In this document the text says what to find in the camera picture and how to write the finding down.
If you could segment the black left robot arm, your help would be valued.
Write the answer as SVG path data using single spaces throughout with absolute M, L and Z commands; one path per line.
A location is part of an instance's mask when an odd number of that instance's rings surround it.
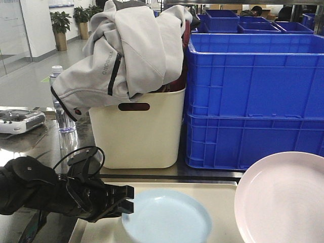
M 1 167 L 1 214 L 21 207 L 78 217 L 88 222 L 134 212 L 134 188 L 105 184 L 100 166 L 91 167 L 98 147 L 85 148 L 68 161 L 67 174 L 57 174 L 31 156 Z

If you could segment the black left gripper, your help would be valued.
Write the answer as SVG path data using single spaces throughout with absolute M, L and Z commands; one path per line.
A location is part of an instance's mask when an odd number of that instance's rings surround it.
M 99 178 L 105 160 L 101 148 L 80 148 L 63 157 L 67 172 L 57 174 L 58 189 L 54 196 L 54 212 L 78 217 L 90 222 L 101 218 L 118 218 L 132 214 L 134 187 L 104 184 Z M 109 208 L 110 203 L 117 203 Z

